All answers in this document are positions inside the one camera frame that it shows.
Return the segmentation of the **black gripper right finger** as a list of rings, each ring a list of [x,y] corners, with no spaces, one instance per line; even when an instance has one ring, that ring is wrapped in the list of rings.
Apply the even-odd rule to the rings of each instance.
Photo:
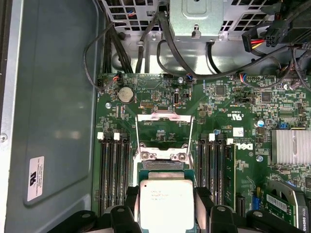
[[[194,189],[195,218],[201,233],[301,233],[275,215],[262,210],[238,215],[231,207],[215,205],[206,187]]]

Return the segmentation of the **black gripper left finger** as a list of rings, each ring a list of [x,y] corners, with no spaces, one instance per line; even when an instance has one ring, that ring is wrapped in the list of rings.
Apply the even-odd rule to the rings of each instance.
[[[135,205],[138,203],[138,186],[128,187],[124,205],[111,206],[102,216],[93,211],[82,210],[74,213],[57,226],[51,233],[140,233],[135,221]]]

